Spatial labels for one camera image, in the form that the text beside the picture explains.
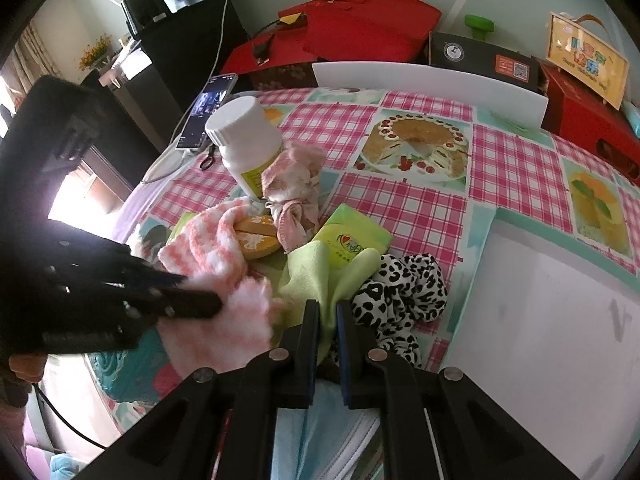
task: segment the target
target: smartphone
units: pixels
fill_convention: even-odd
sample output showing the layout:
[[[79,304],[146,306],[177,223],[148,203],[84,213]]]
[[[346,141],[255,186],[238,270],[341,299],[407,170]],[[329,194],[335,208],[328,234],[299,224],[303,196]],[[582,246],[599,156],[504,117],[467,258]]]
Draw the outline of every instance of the smartphone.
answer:
[[[176,149],[197,150],[203,145],[207,139],[204,131],[207,119],[227,101],[237,81],[238,74],[216,75],[209,79],[191,107]]]

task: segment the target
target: blue face mask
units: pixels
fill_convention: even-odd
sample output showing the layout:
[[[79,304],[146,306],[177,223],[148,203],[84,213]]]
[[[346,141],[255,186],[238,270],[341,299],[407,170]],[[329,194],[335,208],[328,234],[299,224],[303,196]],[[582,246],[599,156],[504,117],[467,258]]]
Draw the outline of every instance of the blue face mask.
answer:
[[[271,480],[348,478],[380,424],[376,410],[350,410],[340,386],[316,381],[308,410],[278,410]]]

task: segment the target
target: round white logo sticker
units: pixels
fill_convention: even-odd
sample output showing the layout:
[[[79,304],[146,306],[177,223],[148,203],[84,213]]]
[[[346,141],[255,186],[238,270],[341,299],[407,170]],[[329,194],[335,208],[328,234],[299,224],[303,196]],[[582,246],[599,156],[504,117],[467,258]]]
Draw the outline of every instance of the round white logo sticker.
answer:
[[[465,57],[465,51],[457,43],[447,43],[444,46],[444,55],[450,61],[460,61]]]

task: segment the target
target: silver bolt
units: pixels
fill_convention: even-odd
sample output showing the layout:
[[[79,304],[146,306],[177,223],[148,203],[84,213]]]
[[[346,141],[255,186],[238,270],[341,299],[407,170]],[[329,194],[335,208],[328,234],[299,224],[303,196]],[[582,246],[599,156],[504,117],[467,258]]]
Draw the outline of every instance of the silver bolt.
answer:
[[[198,368],[193,373],[193,380],[197,383],[208,383],[213,379],[213,370],[211,368]]]
[[[442,374],[447,381],[459,381],[465,376],[463,371],[455,366],[447,366]]]
[[[372,348],[371,350],[369,350],[369,353],[367,353],[367,356],[369,356],[369,359],[371,359],[372,361],[380,362],[384,361],[387,358],[388,354],[386,353],[385,349]]]
[[[269,358],[272,361],[284,361],[287,357],[289,357],[289,350],[286,348],[274,348],[269,352]]]
[[[142,314],[140,314],[140,311],[136,309],[134,306],[128,307],[127,309],[125,309],[125,312],[127,316],[129,316],[131,319],[140,319],[142,317]]]

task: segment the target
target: bottle label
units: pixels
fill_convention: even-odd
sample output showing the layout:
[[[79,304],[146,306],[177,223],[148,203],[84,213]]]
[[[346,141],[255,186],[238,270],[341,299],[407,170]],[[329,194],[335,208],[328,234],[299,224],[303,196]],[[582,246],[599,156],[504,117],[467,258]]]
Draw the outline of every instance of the bottle label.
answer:
[[[274,155],[269,160],[267,160],[267,162],[265,162],[263,165],[258,166],[254,170],[245,171],[244,173],[240,174],[242,179],[246,182],[247,186],[249,186],[251,191],[253,191],[258,198],[263,198],[262,172],[266,170],[271,164],[273,164],[273,161],[276,160],[276,158],[278,158],[278,155],[280,155],[281,152],[282,152],[282,147],[280,147],[278,151],[275,152]]]

